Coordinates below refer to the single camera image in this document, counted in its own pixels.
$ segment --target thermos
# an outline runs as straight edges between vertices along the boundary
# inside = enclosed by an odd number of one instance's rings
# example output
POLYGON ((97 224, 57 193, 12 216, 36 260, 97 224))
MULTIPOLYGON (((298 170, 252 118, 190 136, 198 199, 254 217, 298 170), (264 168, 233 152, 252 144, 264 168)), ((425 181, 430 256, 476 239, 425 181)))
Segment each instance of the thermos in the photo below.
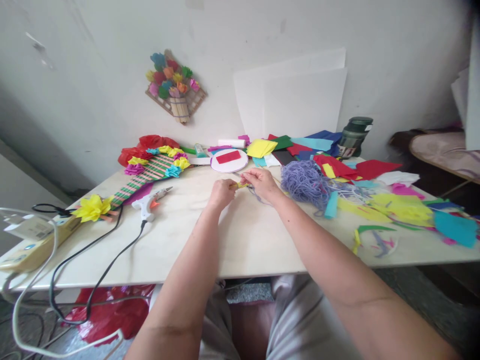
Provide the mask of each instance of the thermos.
POLYGON ((371 117, 355 116, 348 120, 347 126, 341 132, 338 142, 338 156, 343 159, 358 157, 362 152, 362 143, 372 129, 374 120, 371 117))

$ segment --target white table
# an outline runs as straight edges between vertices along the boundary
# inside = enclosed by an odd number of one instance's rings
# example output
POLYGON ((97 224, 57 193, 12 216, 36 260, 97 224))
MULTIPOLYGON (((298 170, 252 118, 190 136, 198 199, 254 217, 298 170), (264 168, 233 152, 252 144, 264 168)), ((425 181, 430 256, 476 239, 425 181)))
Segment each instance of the white table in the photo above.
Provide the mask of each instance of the white table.
MULTIPOLYGON (((270 168, 280 179, 280 167, 270 168)), ((93 189, 90 194, 108 197, 124 186, 130 176, 119 171, 93 189)), ((153 211, 157 214, 152 224, 147 224, 138 243, 116 261, 102 286, 154 284, 165 281, 173 263, 187 241, 200 213, 207 204, 212 184, 217 179, 232 178, 235 174, 222 174, 209 166, 186 169, 180 178, 158 181, 153 191, 172 186, 170 193, 160 200, 153 211)), ((345 211, 327 220, 315 217, 316 211, 309 203, 299 204, 307 214, 325 229, 339 238, 349 248, 354 245, 354 230, 360 225, 383 225, 345 211)), ((63 270, 57 287, 92 287, 117 253, 129 244, 140 231, 140 212, 131 206, 123 210, 121 224, 116 231, 73 259, 63 270)), ((105 221, 82 225, 59 248, 54 261, 34 285, 36 290, 46 290, 52 277, 52 269, 67 256, 75 253, 114 225, 105 221)), ((247 188, 237 191, 235 200, 222 213, 219 225, 221 239, 220 278, 248 278, 287 273, 302 273, 303 266, 290 235, 285 230, 273 207, 257 201, 247 188)), ((389 256, 376 258, 373 253, 359 249, 358 255, 370 267, 398 267, 425 264, 446 264, 480 260, 480 246, 474 249, 461 245, 449 246, 441 236, 432 231, 399 229, 397 249, 389 256)), ((11 251, 20 248, 22 243, 11 251)), ((10 251, 0 258, 8 257, 10 251)), ((7 277, 0 272, 0 282, 7 277)), ((21 275, 11 286, 21 290, 32 275, 21 275)))

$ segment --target hand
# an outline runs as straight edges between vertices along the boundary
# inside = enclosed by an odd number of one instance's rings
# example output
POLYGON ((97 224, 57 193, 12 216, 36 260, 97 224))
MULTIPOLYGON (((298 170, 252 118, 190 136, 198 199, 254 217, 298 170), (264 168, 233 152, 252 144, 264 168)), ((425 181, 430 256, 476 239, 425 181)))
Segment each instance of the hand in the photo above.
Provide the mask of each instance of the hand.
POLYGON ((223 210, 234 199, 237 189, 237 183, 232 179, 215 181, 207 206, 223 210))
POLYGON ((251 168, 243 172, 240 183, 242 185, 246 183, 252 184, 255 187, 256 194, 271 204, 284 195, 275 183, 272 173, 265 169, 251 168))

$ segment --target glue gun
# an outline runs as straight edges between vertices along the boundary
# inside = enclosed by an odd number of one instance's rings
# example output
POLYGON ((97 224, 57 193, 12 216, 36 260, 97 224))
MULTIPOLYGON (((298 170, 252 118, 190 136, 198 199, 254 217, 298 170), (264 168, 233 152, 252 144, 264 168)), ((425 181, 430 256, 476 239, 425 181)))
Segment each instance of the glue gun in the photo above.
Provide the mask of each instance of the glue gun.
POLYGON ((134 209, 141 210, 140 218, 142 221, 148 221, 151 223, 155 219, 155 214, 150 212, 150 206, 152 205, 152 202, 154 200, 163 198, 165 195, 167 195, 171 188, 172 186, 167 187, 166 189, 161 189, 160 191, 144 196, 141 199, 131 203, 131 206, 134 209))

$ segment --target extension cord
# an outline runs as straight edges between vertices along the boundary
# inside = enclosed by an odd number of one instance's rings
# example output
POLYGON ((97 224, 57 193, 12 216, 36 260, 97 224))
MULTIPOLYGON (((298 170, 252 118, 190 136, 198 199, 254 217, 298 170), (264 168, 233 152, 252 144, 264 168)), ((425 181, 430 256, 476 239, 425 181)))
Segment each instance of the extension cord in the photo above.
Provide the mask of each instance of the extension cord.
MULTIPOLYGON (((63 244, 80 227, 80 220, 79 217, 75 216, 60 217, 57 215, 53 218, 58 228, 58 246, 63 244)), ((29 273, 38 269, 52 253, 54 237, 52 231, 40 241, 24 239, 20 242, 21 248, 0 263, 0 271, 29 273)))

